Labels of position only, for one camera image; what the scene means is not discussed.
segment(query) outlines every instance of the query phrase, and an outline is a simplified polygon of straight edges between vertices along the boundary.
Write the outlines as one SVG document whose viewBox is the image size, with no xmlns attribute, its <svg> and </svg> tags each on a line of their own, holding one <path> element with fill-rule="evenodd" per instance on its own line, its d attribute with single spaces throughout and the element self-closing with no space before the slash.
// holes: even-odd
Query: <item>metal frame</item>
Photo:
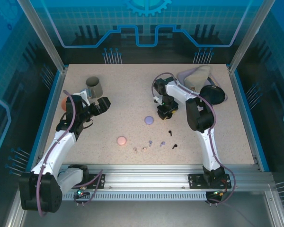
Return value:
<svg viewBox="0 0 284 227">
<path fill-rule="evenodd" d="M 34 30 L 36 31 L 39 39 L 41 40 L 49 56 L 53 60 L 55 66 L 57 67 L 59 72 L 63 73 L 65 69 L 64 64 L 55 46 L 53 45 L 51 38 L 46 32 L 46 29 L 43 26 L 37 12 L 35 11 L 35 8 L 31 4 L 30 0 L 17 0 L 17 1 L 21 6 L 22 10 L 24 11 L 25 15 L 27 16 L 27 19 L 29 20 Z"/>
<path fill-rule="evenodd" d="M 234 72 L 238 67 L 240 61 L 242 60 L 245 52 L 249 48 L 252 40 L 258 33 L 263 21 L 265 20 L 267 14 L 269 13 L 271 7 L 273 6 L 275 0 L 264 0 L 261 7 L 259 8 L 255 18 L 253 19 L 248 31 L 246 32 L 240 46 L 235 53 L 231 64 L 230 64 L 230 71 Z"/>
<path fill-rule="evenodd" d="M 65 171 L 68 165 L 62 165 Z M 274 188 L 270 172 L 260 172 L 257 165 L 227 165 L 236 176 L 236 191 L 255 192 Z M 215 189 L 189 189 L 189 174 L 202 174 L 202 165 L 88 165 L 90 173 L 105 173 L 101 191 L 214 192 Z"/>
<path fill-rule="evenodd" d="M 62 201 L 74 201 L 74 194 L 67 192 L 63 195 Z M 77 202 L 86 201 L 92 193 L 86 195 Z M 153 191 L 97 191 L 93 201 L 206 201 L 206 192 L 153 192 Z"/>
<path fill-rule="evenodd" d="M 270 189 L 265 191 L 265 196 L 273 223 L 276 227 L 284 227 L 284 207 L 278 191 Z"/>
<path fill-rule="evenodd" d="M 235 72 L 229 71 L 229 76 L 230 76 L 230 79 L 231 79 L 231 84 L 232 84 L 232 87 L 233 87 L 233 91 L 235 93 L 235 97 L 237 99 L 239 111 L 240 111 L 240 114 L 241 114 L 241 117 L 242 117 L 243 125 L 244 125 L 245 132 L 246 132 L 246 135 L 247 135 L 247 138 L 248 138 L 248 142 L 249 142 L 251 152 L 256 157 L 257 164 L 259 165 L 260 170 L 265 171 L 265 169 L 267 169 L 266 160 L 262 160 L 262 158 L 261 158 L 261 155 L 260 155 L 260 152 L 259 152 L 259 147 L 257 145 L 255 135 L 253 133 L 251 123 L 250 123 L 250 120 L 249 120 L 249 117 L 248 117 L 248 114 L 247 114 L 247 110 L 246 110 L 245 105 L 244 105 L 243 97 L 242 97 L 242 94 L 240 92 L 239 84 L 238 84 L 238 81 L 235 77 Z"/>
<path fill-rule="evenodd" d="M 233 73 L 241 61 L 243 55 L 251 44 L 253 38 L 262 25 L 270 8 L 275 0 L 264 0 L 255 19 L 253 20 L 248 32 L 246 33 L 241 45 L 239 46 L 233 60 L 231 61 L 230 77 L 232 86 L 238 101 L 239 109 L 243 119 L 244 126 L 250 141 L 252 153 L 257 157 L 258 164 L 254 165 L 228 165 L 232 169 L 237 178 L 237 191 L 265 191 L 268 208 L 271 212 L 272 220 L 275 226 L 284 227 L 284 209 L 275 188 L 275 183 L 272 174 L 269 172 L 260 172 L 258 168 L 263 170 L 257 145 L 254 141 L 251 126 L 248 121 L 247 113 L 244 111 L 244 104 L 238 88 L 238 83 Z M 52 58 L 55 66 L 61 72 L 59 81 L 54 88 L 54 96 L 50 104 L 48 116 L 44 123 L 40 142 L 37 146 L 37 151 L 33 163 L 37 162 L 37 158 L 43 153 L 45 143 L 49 134 L 49 128 L 53 120 L 54 112 L 62 85 L 65 78 L 64 64 L 55 49 L 46 29 L 44 28 L 40 18 L 38 17 L 34 7 L 29 0 L 18 0 L 28 20 L 32 24 L 34 30 L 39 36 L 41 42 L 46 48 L 48 54 Z M 137 192 L 137 191 L 156 191 L 156 192 L 202 192 L 202 189 L 191 190 L 188 185 L 188 174 L 202 173 L 201 165 L 186 165 L 186 166 L 116 166 L 116 165 L 92 165 L 89 166 L 91 173 L 97 173 L 100 169 L 106 174 L 106 183 L 103 192 Z M 6 227 L 19 227 L 26 211 L 23 211 L 20 205 L 20 193 L 17 191 L 14 203 L 12 205 Z"/>
</svg>

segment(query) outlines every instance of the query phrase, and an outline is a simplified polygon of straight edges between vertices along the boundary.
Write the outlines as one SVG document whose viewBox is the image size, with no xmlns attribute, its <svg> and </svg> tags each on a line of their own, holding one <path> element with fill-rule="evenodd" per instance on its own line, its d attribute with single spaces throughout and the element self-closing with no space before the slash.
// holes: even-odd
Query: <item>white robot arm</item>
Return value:
<svg viewBox="0 0 284 227">
<path fill-rule="evenodd" d="M 166 89 L 166 94 L 174 97 L 176 100 L 178 100 L 179 102 L 186 104 L 186 101 L 189 99 L 194 99 L 196 98 L 196 96 L 192 95 L 196 92 L 191 91 L 191 93 L 188 93 L 184 90 L 182 90 L 181 88 L 179 88 L 179 86 L 175 83 L 174 80 L 172 80 L 171 82 L 169 82 L 167 85 L 165 85 L 165 89 Z M 161 97 L 156 97 L 154 98 L 160 105 L 163 105 L 162 102 L 162 96 Z M 206 129 L 204 130 L 203 133 L 199 132 L 199 131 L 195 131 L 200 144 L 201 144 L 201 149 L 202 149 L 202 156 L 203 156 L 203 166 L 211 171 L 211 170 L 215 170 L 220 168 L 219 163 L 217 163 L 216 159 L 213 157 L 213 151 L 210 145 L 210 141 L 209 141 L 209 136 L 212 137 L 212 141 L 213 141 L 213 147 L 215 149 L 215 153 L 217 154 L 217 148 L 216 148 L 216 144 L 214 142 L 214 135 L 213 135 L 213 129 L 211 131 L 211 134 L 208 135 L 208 130 Z"/>
<path fill-rule="evenodd" d="M 154 97 L 155 102 L 159 103 L 157 107 L 158 115 L 163 120 L 171 118 L 178 110 L 178 103 L 175 102 L 175 99 L 186 105 L 188 125 L 197 133 L 201 143 L 204 179 L 209 186 L 215 185 L 216 181 L 220 182 L 221 177 L 225 176 L 225 171 L 214 157 L 209 140 L 211 137 L 214 153 L 220 161 L 217 155 L 213 129 L 209 133 L 209 129 L 213 125 L 213 114 L 210 108 L 197 97 L 200 95 L 199 93 L 188 92 L 187 89 L 180 86 L 182 85 L 176 82 L 173 77 L 155 80 L 153 87 L 160 94 L 160 96 Z"/>
<path fill-rule="evenodd" d="M 42 171 L 40 182 L 40 206 L 42 211 L 56 212 L 62 202 L 62 196 L 79 183 L 89 181 L 88 169 L 84 165 L 71 165 L 67 171 L 58 177 L 63 160 L 71 147 L 75 144 L 84 127 L 93 116 L 106 112 L 110 107 L 107 97 L 98 99 L 99 105 L 90 104 L 87 92 L 84 90 L 72 96 L 75 106 L 75 121 L 62 138 L 61 136 L 70 127 L 73 118 L 73 107 L 70 99 L 66 102 L 66 119 L 60 119 L 50 148 L 30 173 L 23 173 L 19 179 L 21 206 L 24 210 L 37 210 L 36 186 L 37 179 Z"/>
</svg>

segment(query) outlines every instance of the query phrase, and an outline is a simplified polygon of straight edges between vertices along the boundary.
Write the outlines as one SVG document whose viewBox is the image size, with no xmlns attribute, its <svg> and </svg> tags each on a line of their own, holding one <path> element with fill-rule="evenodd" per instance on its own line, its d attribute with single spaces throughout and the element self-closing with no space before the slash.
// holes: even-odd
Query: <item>gray cup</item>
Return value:
<svg viewBox="0 0 284 227">
<path fill-rule="evenodd" d="M 103 95 L 103 90 L 98 77 L 89 77 L 86 80 L 86 86 L 91 98 L 99 98 Z"/>
</svg>

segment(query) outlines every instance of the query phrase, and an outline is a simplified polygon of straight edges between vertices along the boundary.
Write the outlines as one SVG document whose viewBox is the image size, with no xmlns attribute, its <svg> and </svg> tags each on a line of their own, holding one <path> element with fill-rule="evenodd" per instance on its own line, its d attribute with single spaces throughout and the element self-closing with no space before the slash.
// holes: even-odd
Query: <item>speckled tabletop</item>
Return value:
<svg viewBox="0 0 284 227">
<path fill-rule="evenodd" d="M 65 164 L 104 165 L 188 165 L 202 164 L 201 146 L 186 119 L 185 106 L 169 120 L 157 115 L 157 104 L 153 102 L 151 84 L 162 72 L 175 76 L 198 64 L 71 64 L 63 89 L 71 94 L 86 87 L 90 76 L 97 76 L 111 102 L 109 110 L 94 117 L 94 124 L 85 129 L 64 160 Z M 228 100 L 215 105 L 217 124 L 214 128 L 215 141 L 221 161 L 225 164 L 253 164 L 248 139 L 244 130 L 238 104 L 232 89 L 226 65 L 212 64 L 212 74 L 228 95 Z M 48 149 L 53 140 L 56 125 L 63 115 L 59 98 L 52 127 L 46 144 Z M 152 116 L 154 123 L 146 125 L 144 118 Z M 125 136 L 124 146 L 117 138 Z"/>
</svg>

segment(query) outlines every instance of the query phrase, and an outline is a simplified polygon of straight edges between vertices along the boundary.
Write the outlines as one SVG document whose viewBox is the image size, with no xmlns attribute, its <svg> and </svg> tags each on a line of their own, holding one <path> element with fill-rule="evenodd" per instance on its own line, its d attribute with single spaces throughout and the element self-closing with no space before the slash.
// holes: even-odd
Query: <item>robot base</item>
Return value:
<svg viewBox="0 0 284 227">
<path fill-rule="evenodd" d="M 88 169 L 87 165 L 80 165 L 80 164 L 79 165 L 70 165 L 70 166 L 68 166 L 68 168 L 78 168 L 78 169 L 81 169 L 83 171 L 83 179 L 77 185 L 87 183 L 97 176 L 97 174 L 90 174 L 89 173 L 89 169 Z M 104 189 L 105 174 L 102 174 L 100 177 L 101 177 L 101 181 L 99 183 L 98 189 Z M 87 188 L 88 189 L 95 189 L 97 187 L 98 179 L 99 178 L 97 178 L 93 183 L 87 185 Z"/>
<path fill-rule="evenodd" d="M 227 182 L 227 189 L 231 188 L 229 174 L 220 176 L 219 179 L 211 184 L 211 186 L 208 186 L 203 174 L 189 174 L 188 180 L 190 189 L 225 189 L 225 184 L 222 182 L 222 180 Z"/>
</svg>

